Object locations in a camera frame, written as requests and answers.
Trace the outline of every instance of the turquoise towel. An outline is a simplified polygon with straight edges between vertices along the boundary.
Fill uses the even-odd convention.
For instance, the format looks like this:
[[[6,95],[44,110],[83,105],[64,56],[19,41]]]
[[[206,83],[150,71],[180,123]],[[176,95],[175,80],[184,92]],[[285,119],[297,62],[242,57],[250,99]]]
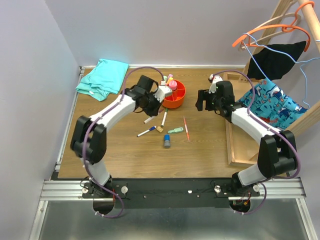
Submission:
[[[81,79],[75,89],[78,93],[103,101],[109,93],[118,94],[128,67],[127,63],[100,59],[96,67]]]

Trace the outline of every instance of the shark print fabric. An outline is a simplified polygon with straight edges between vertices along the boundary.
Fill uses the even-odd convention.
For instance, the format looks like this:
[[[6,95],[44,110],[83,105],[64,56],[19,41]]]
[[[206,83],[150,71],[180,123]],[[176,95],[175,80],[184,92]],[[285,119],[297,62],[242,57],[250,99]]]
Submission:
[[[250,89],[238,102],[248,106],[253,97],[252,91]],[[307,111],[267,78],[254,87],[254,93],[251,112],[275,128],[286,129]]]

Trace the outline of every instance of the black fabric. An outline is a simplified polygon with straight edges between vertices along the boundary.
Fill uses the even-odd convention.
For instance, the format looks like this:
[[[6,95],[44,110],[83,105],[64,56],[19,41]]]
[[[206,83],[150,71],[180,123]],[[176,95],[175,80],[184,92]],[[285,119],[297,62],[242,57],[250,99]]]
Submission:
[[[267,46],[273,50],[287,53],[297,61],[304,51],[306,44],[306,41],[301,41],[294,44],[270,44]],[[253,55],[253,57],[270,80],[281,79],[295,65],[288,56],[267,48],[262,49],[259,53]],[[253,59],[250,59],[247,76],[250,79],[257,80],[265,78]]]

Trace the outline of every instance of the green highlighter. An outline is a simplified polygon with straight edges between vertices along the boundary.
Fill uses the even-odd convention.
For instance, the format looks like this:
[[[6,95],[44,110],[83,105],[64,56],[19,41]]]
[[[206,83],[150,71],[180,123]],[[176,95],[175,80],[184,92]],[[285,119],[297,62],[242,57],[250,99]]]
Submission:
[[[183,127],[178,127],[172,130],[168,131],[168,134],[177,134],[177,133],[182,133],[184,131]]]

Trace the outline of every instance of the gray floor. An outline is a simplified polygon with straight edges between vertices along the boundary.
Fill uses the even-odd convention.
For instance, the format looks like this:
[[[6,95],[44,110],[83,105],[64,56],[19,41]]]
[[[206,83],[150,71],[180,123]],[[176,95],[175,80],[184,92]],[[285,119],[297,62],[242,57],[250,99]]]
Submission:
[[[92,202],[52,201],[41,240],[304,240],[295,199],[269,199],[254,214],[223,208],[127,209],[118,219],[94,215]]]

